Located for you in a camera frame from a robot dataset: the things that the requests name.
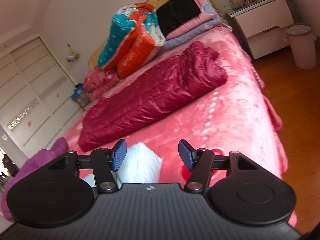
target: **door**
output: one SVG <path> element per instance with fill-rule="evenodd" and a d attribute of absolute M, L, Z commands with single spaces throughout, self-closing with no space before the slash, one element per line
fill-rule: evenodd
<path fill-rule="evenodd" d="M 73 89 L 39 38 L 0 59 L 0 124 L 27 157 L 50 149 L 83 113 Z"/>

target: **white cabinet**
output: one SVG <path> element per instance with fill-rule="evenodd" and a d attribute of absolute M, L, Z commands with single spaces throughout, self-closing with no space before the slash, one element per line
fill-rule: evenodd
<path fill-rule="evenodd" d="M 254 59 L 289 45 L 284 28 L 293 18 L 285 0 L 274 0 L 234 17 Z"/>
<path fill-rule="evenodd" d="M 83 111 L 74 84 L 40 39 L 0 59 L 0 124 L 31 157 L 49 148 Z"/>

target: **trash can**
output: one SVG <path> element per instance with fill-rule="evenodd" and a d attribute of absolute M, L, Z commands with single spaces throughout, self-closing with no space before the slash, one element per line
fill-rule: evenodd
<path fill-rule="evenodd" d="M 316 66 L 316 36 L 310 25 L 291 24 L 284 30 L 291 46 L 294 62 L 298 68 L 312 69 Z"/>

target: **round black pad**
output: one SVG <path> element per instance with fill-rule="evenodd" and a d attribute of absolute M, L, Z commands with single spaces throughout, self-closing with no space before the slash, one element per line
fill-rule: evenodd
<path fill-rule="evenodd" d="M 255 226 L 287 221 L 296 204 L 293 189 L 262 170 L 241 171 L 218 181 L 210 200 L 222 216 Z"/>
<path fill-rule="evenodd" d="M 34 172 L 8 192 L 15 221 L 32 227 L 56 227 L 82 216 L 93 203 L 89 184 L 74 175 L 47 170 Z"/>
<path fill-rule="evenodd" d="M 262 204 L 270 201 L 273 196 L 273 190 L 261 183 L 245 183 L 237 189 L 237 195 L 243 201 L 252 204 Z"/>

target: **ceiling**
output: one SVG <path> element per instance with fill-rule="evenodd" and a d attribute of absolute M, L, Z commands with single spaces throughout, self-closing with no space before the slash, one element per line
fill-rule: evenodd
<path fill-rule="evenodd" d="M 0 54 L 36 34 L 50 0 L 0 0 Z"/>

